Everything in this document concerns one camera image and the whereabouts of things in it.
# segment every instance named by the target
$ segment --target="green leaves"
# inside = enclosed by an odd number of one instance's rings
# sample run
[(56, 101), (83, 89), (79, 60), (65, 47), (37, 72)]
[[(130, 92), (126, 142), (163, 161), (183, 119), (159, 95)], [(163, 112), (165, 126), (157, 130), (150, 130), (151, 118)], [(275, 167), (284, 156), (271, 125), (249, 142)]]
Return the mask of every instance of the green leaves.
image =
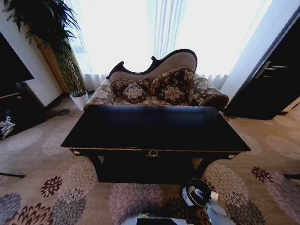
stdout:
[(4, 0), (5, 11), (10, 12), (7, 20), (13, 18), (18, 30), (26, 24), (29, 31), (26, 38), (31, 42), (32, 35), (43, 40), (54, 51), (61, 74), (69, 93), (79, 97), (85, 94), (81, 73), (70, 57), (69, 38), (74, 34), (66, 27), (79, 29), (78, 23), (63, 0)]
[(79, 28), (73, 10), (63, 0), (4, 0), (4, 5), (5, 11), (12, 13), (8, 19), (14, 19), (19, 31), (22, 23), (28, 24), (27, 38), (37, 35), (62, 54), (62, 46), (69, 38), (74, 38), (65, 28)]

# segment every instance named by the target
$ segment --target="small figurine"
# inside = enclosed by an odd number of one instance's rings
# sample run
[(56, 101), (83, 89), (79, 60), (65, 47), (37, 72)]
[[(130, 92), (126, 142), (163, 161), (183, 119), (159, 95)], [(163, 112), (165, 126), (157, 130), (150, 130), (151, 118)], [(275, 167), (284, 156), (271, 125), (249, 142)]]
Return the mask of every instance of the small figurine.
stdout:
[(1, 139), (4, 139), (14, 129), (13, 127), (15, 126), (15, 124), (11, 123), (10, 121), (11, 121), (10, 116), (6, 116), (4, 121), (0, 121), (0, 128), (1, 128), (0, 138)]

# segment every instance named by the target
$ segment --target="brass drawer pull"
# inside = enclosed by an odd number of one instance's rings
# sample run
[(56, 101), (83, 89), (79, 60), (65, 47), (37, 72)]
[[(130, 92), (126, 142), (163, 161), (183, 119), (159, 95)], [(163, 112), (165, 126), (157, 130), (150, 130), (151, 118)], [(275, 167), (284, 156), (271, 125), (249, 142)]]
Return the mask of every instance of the brass drawer pull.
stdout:
[(75, 155), (80, 155), (80, 151), (78, 151), (78, 150), (73, 150), (73, 153), (74, 153)]
[(149, 151), (147, 157), (159, 157), (158, 151)]
[(228, 156), (228, 158), (234, 158), (234, 157), (236, 157), (236, 155), (234, 155), (234, 154), (229, 154), (229, 156)]

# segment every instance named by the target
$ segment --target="dark wooden door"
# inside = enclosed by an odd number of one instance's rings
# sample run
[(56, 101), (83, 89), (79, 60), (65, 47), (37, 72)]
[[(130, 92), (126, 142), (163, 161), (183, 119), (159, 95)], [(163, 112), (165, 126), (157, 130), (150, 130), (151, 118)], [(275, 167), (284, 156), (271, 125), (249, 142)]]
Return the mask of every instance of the dark wooden door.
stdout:
[(234, 97), (225, 115), (272, 119), (300, 96), (300, 20)]

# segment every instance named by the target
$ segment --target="sheer curtain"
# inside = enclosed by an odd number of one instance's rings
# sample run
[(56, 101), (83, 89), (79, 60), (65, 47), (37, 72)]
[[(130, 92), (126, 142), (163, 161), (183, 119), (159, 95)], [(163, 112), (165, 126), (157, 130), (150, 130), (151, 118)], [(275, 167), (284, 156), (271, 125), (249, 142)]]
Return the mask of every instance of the sheer curtain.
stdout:
[(192, 49), (197, 73), (222, 81), (265, 15), (272, 0), (189, 0), (175, 48)]
[(95, 90), (121, 61), (142, 72), (151, 64), (147, 1), (67, 0), (80, 30), (71, 46), (89, 90)]
[(197, 73), (221, 88), (272, 0), (66, 0), (80, 30), (71, 46), (89, 90), (120, 61), (135, 72), (151, 56), (189, 48)]

